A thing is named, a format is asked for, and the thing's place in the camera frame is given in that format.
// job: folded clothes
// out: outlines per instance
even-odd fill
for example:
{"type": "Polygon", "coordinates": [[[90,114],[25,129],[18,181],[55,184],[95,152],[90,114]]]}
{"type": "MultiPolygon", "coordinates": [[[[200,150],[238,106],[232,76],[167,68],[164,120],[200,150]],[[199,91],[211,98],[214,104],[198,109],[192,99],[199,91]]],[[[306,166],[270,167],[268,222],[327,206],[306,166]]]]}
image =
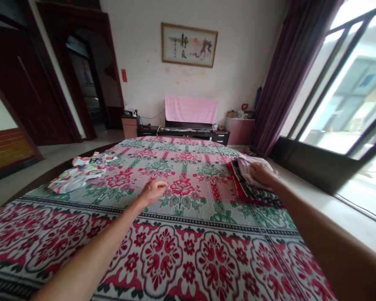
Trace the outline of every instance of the folded clothes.
{"type": "Polygon", "coordinates": [[[246,182],[248,183],[248,185],[271,191],[272,189],[270,187],[267,187],[259,183],[258,181],[256,181],[254,178],[252,178],[251,173],[249,172],[251,163],[262,163],[274,173],[277,173],[277,172],[273,170],[272,166],[265,159],[258,158],[258,157],[249,157],[245,155],[240,155],[238,157],[239,170],[242,176],[244,177],[244,179],[246,180],[246,182]]]}
{"type": "Polygon", "coordinates": [[[242,200],[257,205],[285,208],[275,193],[248,185],[240,172],[237,160],[229,162],[227,166],[233,176],[237,194],[242,200]]]}
{"type": "Polygon", "coordinates": [[[48,189],[56,194],[64,194],[86,186],[89,179],[100,178],[106,173],[107,162],[117,159],[116,156],[94,152],[92,157],[77,156],[72,160],[71,169],[67,169],[52,182],[48,189]]]}

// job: curtain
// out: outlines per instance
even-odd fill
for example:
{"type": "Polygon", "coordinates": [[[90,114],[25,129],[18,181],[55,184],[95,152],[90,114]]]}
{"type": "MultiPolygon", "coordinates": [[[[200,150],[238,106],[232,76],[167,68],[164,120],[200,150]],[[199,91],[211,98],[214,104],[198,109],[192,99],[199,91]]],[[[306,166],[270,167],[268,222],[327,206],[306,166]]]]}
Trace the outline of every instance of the curtain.
{"type": "Polygon", "coordinates": [[[256,110],[252,146],[267,157],[343,0],[291,0],[256,110]]]}

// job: small box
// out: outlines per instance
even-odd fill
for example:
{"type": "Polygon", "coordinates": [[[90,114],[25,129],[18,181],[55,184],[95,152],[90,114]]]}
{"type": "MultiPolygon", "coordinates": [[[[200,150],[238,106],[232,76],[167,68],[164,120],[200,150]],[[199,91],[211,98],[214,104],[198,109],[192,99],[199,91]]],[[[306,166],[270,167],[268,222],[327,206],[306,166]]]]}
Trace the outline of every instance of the small box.
{"type": "Polygon", "coordinates": [[[236,116],[237,112],[235,111],[228,111],[227,116],[228,118],[234,118],[236,116]]]}

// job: fist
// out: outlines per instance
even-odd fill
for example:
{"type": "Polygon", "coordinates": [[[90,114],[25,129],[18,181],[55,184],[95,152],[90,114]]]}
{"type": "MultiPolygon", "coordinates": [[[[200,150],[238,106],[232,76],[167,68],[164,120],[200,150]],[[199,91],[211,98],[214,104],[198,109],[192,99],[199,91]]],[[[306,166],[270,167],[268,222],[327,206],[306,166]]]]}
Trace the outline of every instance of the fist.
{"type": "Polygon", "coordinates": [[[145,204],[145,207],[152,205],[163,195],[167,187],[166,182],[149,181],[139,195],[139,199],[145,204]]]}

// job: red paper sign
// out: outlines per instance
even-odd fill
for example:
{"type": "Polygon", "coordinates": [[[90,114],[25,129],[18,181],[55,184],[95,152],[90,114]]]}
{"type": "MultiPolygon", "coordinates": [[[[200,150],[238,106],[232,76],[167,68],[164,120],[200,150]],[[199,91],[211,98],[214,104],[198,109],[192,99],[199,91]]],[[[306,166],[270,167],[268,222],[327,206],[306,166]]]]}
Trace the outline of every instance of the red paper sign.
{"type": "Polygon", "coordinates": [[[121,69],[121,76],[122,76],[122,81],[127,82],[127,73],[125,72],[125,69],[121,69]]]}

